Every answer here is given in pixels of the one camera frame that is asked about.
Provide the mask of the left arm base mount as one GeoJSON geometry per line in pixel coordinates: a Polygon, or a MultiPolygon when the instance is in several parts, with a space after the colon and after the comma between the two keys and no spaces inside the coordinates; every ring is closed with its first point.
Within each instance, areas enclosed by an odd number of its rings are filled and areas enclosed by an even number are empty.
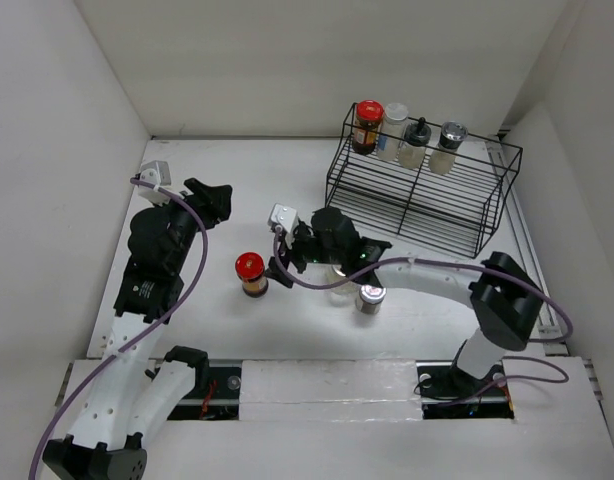
{"type": "Polygon", "coordinates": [[[173,408],[170,421],[231,421],[239,418],[242,365],[211,363],[208,379],[173,408]]]}

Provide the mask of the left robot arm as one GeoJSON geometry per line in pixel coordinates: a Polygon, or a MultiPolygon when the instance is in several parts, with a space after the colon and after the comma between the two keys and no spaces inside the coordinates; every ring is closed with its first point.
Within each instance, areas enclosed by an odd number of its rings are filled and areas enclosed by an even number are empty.
{"type": "Polygon", "coordinates": [[[140,479],[147,447],[186,396],[210,392],[206,352],[175,346],[149,385],[143,383],[152,352],[170,321],[198,284],[199,266],[189,284],[181,271],[195,238],[229,219],[233,189],[185,180],[177,194],[135,176],[132,184],[150,207],[130,222],[130,256],[113,305],[111,332],[100,364],[58,410],[63,415],[77,396],[89,392],[66,435],[52,438],[53,419],[34,454],[29,476],[39,465],[60,479],[140,479]]]}

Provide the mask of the black knob lid grinder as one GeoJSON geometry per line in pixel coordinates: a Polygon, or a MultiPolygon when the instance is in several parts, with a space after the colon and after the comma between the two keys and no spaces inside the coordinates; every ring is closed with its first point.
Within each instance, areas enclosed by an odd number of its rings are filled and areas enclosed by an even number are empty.
{"type": "Polygon", "coordinates": [[[405,129],[399,147],[398,162],[406,169],[419,169],[424,161],[431,138],[431,128],[425,117],[412,121],[405,129]]]}

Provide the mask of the red lid sauce jar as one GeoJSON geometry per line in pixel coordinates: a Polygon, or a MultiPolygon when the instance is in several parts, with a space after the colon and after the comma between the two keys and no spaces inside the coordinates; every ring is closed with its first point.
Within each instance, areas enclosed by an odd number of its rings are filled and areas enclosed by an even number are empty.
{"type": "Polygon", "coordinates": [[[356,153],[369,155],[374,151],[383,115],[384,108],[378,101],[357,103],[352,127],[352,148],[356,153]]]}
{"type": "Polygon", "coordinates": [[[263,258],[255,252],[244,252],[235,261],[235,271],[243,292],[252,298],[262,297],[268,290],[263,258]]]}

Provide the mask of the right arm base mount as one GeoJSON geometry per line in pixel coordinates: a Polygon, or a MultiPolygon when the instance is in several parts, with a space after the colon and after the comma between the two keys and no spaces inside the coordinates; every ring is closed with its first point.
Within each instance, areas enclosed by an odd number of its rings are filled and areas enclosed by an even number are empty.
{"type": "Polygon", "coordinates": [[[494,365],[481,380],[459,371],[447,362],[416,365],[418,380],[413,393],[421,399],[424,420],[469,420],[515,418],[507,385],[493,381],[504,376],[494,365]]]}

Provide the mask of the clear glass jar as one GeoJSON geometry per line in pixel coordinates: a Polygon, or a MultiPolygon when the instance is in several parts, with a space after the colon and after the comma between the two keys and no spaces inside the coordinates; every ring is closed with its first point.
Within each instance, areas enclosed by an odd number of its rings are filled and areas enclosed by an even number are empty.
{"type": "MultiPolygon", "coordinates": [[[[326,270],[326,280],[329,284],[341,281],[345,275],[339,265],[330,265],[326,270]]],[[[348,306],[355,303],[360,286],[354,282],[346,282],[341,286],[326,291],[328,301],[334,306],[348,306]]]]}

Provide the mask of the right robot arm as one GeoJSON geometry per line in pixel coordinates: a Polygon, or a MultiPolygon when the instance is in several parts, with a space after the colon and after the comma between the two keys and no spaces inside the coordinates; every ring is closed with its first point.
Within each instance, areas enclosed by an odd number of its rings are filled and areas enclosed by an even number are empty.
{"type": "Polygon", "coordinates": [[[459,348],[451,366],[427,385],[437,399],[475,394],[509,352],[522,352],[545,301],[543,293],[508,254],[494,252],[481,264],[428,260],[421,250],[397,252],[388,241],[362,236],[336,207],[314,212],[310,222],[295,209],[275,204],[268,225],[274,235],[266,276],[287,288],[311,285],[300,279],[311,264],[336,265],[347,283],[410,290],[451,300],[471,309],[478,326],[459,348]]]}

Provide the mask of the labelled lid brown jar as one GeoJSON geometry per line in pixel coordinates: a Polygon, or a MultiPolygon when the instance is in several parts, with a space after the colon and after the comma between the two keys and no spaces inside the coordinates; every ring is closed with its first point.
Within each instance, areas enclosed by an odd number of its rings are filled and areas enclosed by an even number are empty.
{"type": "Polygon", "coordinates": [[[379,312],[386,294],[385,288],[363,285],[358,290],[356,308],[363,314],[375,315],[379,312]]]}

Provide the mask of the silver lid white bottle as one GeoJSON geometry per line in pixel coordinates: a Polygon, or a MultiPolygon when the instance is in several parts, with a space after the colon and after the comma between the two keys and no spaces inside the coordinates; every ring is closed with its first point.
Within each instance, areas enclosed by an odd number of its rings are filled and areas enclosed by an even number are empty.
{"type": "Polygon", "coordinates": [[[408,107],[402,103],[393,102],[384,107],[376,146],[376,155],[380,160],[390,162],[396,158],[408,116],[408,107]]]}

